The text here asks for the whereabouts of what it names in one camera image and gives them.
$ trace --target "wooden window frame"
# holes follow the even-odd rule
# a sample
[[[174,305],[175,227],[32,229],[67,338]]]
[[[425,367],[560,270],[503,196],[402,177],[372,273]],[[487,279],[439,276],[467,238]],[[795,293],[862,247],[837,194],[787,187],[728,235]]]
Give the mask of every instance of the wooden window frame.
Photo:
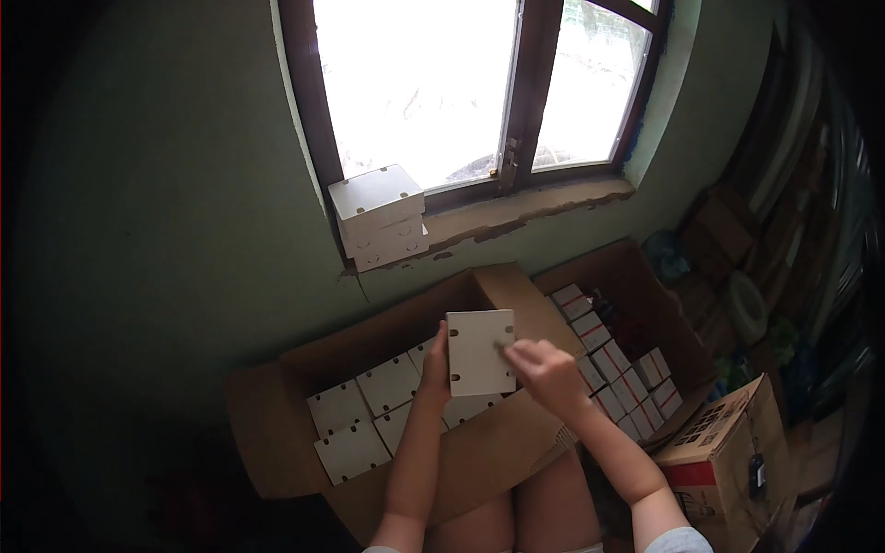
[[[521,0],[497,169],[487,179],[428,192],[425,194],[427,215],[521,190],[560,186],[606,175],[620,176],[666,41],[672,0],[658,0],[657,13],[648,12],[631,0],[592,0],[591,3],[633,21],[651,33],[639,81],[634,85],[627,116],[621,122],[612,160],[532,173],[564,0]],[[331,209],[327,187],[343,180],[344,175],[319,60],[312,0],[279,0],[279,6],[289,73],[307,148],[326,205]]]

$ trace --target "leg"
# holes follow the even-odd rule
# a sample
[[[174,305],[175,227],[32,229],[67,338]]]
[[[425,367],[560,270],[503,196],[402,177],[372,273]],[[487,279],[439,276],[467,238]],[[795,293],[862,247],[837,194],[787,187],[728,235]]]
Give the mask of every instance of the leg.
[[[513,503],[510,490],[488,503],[427,529],[428,553],[501,553],[513,549]]]
[[[563,553],[602,540],[578,453],[571,448],[516,488],[516,547]]]

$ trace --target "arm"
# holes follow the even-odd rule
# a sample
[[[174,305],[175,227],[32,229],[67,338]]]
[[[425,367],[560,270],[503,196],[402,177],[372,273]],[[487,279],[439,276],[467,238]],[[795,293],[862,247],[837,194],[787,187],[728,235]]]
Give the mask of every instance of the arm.
[[[689,526],[654,461],[581,392],[572,356],[546,340],[520,340],[504,356],[529,394],[581,438],[630,506],[636,551],[645,551],[667,530]]]
[[[424,372],[403,437],[390,469],[384,515],[371,545],[400,553],[420,553],[424,530],[434,503],[439,468],[440,420],[451,395],[445,346],[445,321],[440,321],[434,345],[424,358]]]

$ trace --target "window sill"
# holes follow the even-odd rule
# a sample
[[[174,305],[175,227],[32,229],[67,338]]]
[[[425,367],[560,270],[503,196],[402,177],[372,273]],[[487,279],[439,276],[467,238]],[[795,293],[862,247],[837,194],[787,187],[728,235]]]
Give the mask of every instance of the window sill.
[[[444,211],[424,218],[430,248],[417,256],[372,269],[383,271],[422,257],[448,257],[443,251],[473,238],[484,242],[523,227],[532,219],[626,200],[635,188],[622,177],[577,180],[555,188],[533,189]],[[345,271],[357,274],[351,269]]]

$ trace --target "window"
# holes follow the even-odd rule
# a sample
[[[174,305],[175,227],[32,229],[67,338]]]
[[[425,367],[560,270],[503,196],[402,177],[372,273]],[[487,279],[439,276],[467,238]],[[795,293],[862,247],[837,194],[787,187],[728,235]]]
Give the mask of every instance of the window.
[[[620,173],[670,0],[280,0],[319,183],[400,164],[429,212]]]

